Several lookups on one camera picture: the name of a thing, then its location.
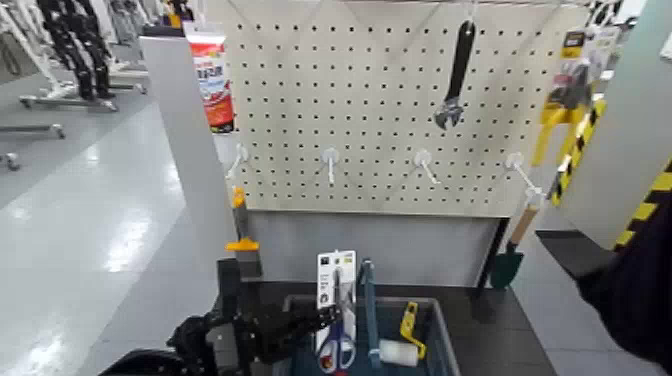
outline white product package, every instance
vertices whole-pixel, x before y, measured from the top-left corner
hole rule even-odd
[[[334,305],[334,272],[340,269],[341,298],[347,299],[343,308],[343,325],[345,334],[355,341],[355,303],[357,281],[357,255],[356,251],[334,251],[317,255],[317,309]],[[322,343],[327,338],[329,328],[322,329],[315,334],[315,351],[319,351]]]

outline scissors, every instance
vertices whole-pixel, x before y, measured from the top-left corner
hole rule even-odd
[[[341,308],[343,317],[349,309],[341,297],[341,270],[334,271],[334,303]],[[318,365],[322,372],[344,376],[355,361],[355,342],[345,332],[343,317],[329,326],[329,333],[318,351]]]

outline green shovel blade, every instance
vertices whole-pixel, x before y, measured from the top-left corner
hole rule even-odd
[[[523,254],[519,252],[503,253],[495,256],[490,273],[490,284],[496,289],[503,289],[513,282],[518,274]]]

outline hazard stripe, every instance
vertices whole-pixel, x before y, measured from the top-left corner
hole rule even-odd
[[[642,233],[647,221],[656,212],[658,206],[672,194],[672,159],[668,162],[663,172],[656,177],[651,184],[649,193],[644,201],[637,207],[628,227],[616,239],[614,251],[618,252],[626,247],[637,234]]]
[[[600,120],[604,110],[606,109],[606,102],[602,99],[595,102],[592,110],[590,111],[590,118],[588,119],[588,125],[584,129],[583,133],[576,138],[576,143],[569,152],[569,163],[567,166],[561,166],[558,168],[556,173],[555,181],[553,182],[553,187],[551,187],[551,202],[554,206],[560,205],[562,199],[562,194],[567,191],[567,187],[572,180],[572,174],[576,171],[576,168],[581,162],[581,157],[586,148],[586,145],[590,142],[590,139],[593,137],[595,131],[595,126]]]

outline white pegboard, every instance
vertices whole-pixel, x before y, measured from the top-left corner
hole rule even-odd
[[[251,209],[510,216],[524,183],[502,167],[529,154],[574,5],[481,4],[461,122],[432,113],[450,81],[464,3],[220,1]],[[335,184],[320,158],[340,153]],[[413,164],[432,154],[431,184]]]

